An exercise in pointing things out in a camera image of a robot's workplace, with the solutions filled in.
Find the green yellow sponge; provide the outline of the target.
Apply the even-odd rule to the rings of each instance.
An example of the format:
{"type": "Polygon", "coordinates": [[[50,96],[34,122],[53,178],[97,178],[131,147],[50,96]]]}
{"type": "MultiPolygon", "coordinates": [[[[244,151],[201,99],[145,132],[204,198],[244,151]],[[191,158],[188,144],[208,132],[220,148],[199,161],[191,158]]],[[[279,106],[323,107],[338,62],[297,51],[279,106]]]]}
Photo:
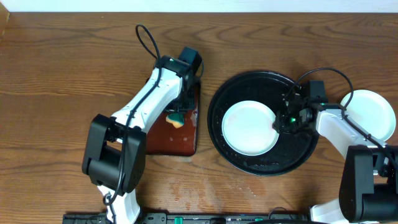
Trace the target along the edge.
{"type": "Polygon", "coordinates": [[[185,123],[185,118],[181,113],[171,113],[166,116],[166,122],[172,124],[174,128],[181,128],[185,123]]]}

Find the pale green plate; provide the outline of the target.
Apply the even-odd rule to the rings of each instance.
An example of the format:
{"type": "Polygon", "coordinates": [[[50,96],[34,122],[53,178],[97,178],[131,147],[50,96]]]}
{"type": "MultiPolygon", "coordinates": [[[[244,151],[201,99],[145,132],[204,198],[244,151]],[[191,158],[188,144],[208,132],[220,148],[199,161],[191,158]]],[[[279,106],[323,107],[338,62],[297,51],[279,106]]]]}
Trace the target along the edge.
{"type": "Polygon", "coordinates": [[[396,129],[396,115],[392,106],[381,95],[370,90],[355,90],[346,113],[357,127],[384,142],[396,129]]]}
{"type": "Polygon", "coordinates": [[[276,115],[257,101],[240,101],[223,116],[221,131],[230,148],[245,156],[258,156],[270,151],[279,133],[272,127],[276,115]]]}

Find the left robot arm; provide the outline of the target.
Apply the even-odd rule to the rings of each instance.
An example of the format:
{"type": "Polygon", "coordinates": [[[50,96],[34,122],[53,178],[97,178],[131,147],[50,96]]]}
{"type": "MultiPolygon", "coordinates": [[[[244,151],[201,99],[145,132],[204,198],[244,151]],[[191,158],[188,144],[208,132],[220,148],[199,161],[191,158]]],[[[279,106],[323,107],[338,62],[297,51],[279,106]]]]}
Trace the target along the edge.
{"type": "Polygon", "coordinates": [[[144,87],[111,116],[97,114],[86,140],[82,172],[103,195],[99,223],[135,223],[141,208],[136,187],[146,155],[192,156],[197,150],[203,59],[185,47],[178,58],[156,61],[144,87]]]}

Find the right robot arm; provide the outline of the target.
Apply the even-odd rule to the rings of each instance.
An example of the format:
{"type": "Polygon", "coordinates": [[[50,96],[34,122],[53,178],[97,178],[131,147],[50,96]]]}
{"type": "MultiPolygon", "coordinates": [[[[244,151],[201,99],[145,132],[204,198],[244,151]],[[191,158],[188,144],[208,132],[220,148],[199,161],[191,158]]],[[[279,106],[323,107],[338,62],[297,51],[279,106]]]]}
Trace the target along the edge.
{"type": "Polygon", "coordinates": [[[397,221],[397,147],[365,131],[346,106],[329,103],[322,81],[292,86],[282,100],[284,108],[277,112],[273,124],[278,133],[321,135],[345,159],[338,198],[313,206],[311,221],[397,221]]]}

